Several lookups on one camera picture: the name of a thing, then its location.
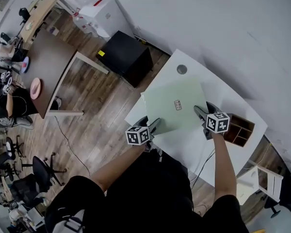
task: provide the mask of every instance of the black cabinet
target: black cabinet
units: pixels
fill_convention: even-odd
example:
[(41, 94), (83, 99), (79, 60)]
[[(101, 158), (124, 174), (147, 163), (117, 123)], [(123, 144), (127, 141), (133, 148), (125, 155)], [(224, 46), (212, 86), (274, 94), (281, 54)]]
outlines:
[(97, 58), (133, 87), (153, 68), (149, 48), (121, 31), (102, 47)]

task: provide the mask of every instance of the white table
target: white table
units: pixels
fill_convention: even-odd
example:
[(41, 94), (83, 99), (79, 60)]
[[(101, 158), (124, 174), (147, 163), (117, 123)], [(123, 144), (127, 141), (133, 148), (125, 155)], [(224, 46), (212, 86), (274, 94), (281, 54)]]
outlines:
[[(188, 69), (186, 74), (178, 74), (177, 66), (185, 65)], [(218, 106), (226, 113), (233, 113), (253, 123), (255, 127), (245, 146), (239, 147), (226, 142), (227, 149), (237, 175), (246, 164), (253, 151), (262, 139), (267, 125), (263, 119), (250, 107), (250, 105), (230, 88), (220, 78), (210, 72), (196, 60), (176, 50), (164, 67), (152, 81), (147, 89), (153, 89), (162, 85), (185, 79), (191, 75), (198, 75), (206, 101)], [(140, 98), (125, 118), (126, 122), (133, 125), (140, 118), (146, 116), (146, 108)], [(203, 164), (214, 150), (213, 140), (206, 140), (203, 128), (194, 131), (173, 131), (162, 137), (155, 136), (153, 142), (170, 156), (180, 161), (190, 171), (199, 174)], [(212, 156), (205, 164), (200, 177), (214, 186), (215, 156)]]

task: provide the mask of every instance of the yellow object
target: yellow object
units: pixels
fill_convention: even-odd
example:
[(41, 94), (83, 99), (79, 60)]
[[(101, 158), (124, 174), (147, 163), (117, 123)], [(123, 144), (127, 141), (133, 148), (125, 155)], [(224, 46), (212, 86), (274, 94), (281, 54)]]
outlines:
[(105, 55), (105, 53), (104, 53), (103, 51), (101, 51), (101, 50), (98, 52), (98, 54), (99, 54), (100, 56)]
[(254, 231), (252, 233), (266, 233), (266, 230), (258, 230), (258, 231)]

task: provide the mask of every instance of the yellow sticker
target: yellow sticker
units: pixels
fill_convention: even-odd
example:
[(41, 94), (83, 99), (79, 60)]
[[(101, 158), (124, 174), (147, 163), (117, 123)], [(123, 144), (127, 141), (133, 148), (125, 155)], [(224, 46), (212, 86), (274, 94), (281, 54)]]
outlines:
[(103, 51), (101, 51), (101, 50), (98, 52), (98, 54), (99, 54), (100, 56), (105, 55), (105, 53), (104, 53)]

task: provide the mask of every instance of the white wooden frame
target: white wooden frame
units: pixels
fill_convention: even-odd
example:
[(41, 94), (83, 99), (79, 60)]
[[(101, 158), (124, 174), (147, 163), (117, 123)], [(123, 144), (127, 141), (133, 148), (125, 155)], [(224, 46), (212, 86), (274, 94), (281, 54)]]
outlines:
[(102, 71), (105, 74), (108, 74), (109, 71), (103, 67), (101, 67), (100, 65), (98, 65), (96, 62), (92, 61), (91, 59), (87, 58), (86, 56), (84, 56), (83, 54), (81, 54), (80, 52), (76, 52), (76, 54), (73, 56), (72, 60), (70, 61), (70, 63), (68, 64), (68, 67), (66, 68), (65, 72), (63, 73), (61, 79), (59, 80), (56, 89), (54, 91), (54, 94), (52, 96), (52, 99), (48, 105), (48, 110), (46, 113), (46, 116), (82, 116), (84, 114), (84, 111), (66, 111), (66, 110), (51, 110), (51, 106), (52, 103), (57, 95), (57, 92), (59, 90), (59, 87), (61, 86), (65, 76), (67, 75), (68, 71), (70, 70), (72, 64), (74, 63), (74, 61), (76, 59), (80, 59), (82, 61), (84, 61), (85, 63), (89, 64), (90, 66), (98, 69), (99, 71)]

